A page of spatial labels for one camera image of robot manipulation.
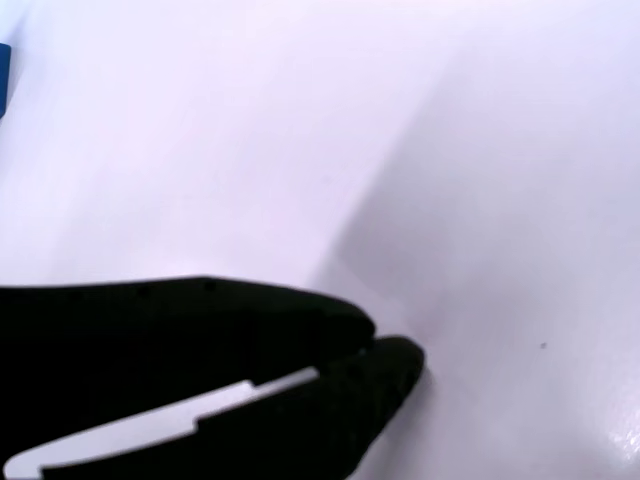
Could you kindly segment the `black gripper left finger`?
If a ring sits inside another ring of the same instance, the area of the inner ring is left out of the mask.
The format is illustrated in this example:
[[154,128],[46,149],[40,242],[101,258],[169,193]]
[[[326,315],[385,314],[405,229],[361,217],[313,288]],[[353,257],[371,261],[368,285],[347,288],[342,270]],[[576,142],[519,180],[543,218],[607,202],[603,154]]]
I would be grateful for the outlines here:
[[359,307],[205,277],[1,291],[1,457],[373,341]]

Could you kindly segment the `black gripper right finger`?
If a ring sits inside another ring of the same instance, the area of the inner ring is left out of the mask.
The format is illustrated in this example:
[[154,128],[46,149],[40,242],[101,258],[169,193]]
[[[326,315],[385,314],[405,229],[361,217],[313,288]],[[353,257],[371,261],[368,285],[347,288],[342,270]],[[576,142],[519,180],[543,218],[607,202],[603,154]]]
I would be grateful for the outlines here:
[[46,479],[346,479],[418,383],[425,353],[405,337],[331,363],[320,376],[198,420],[196,431]]

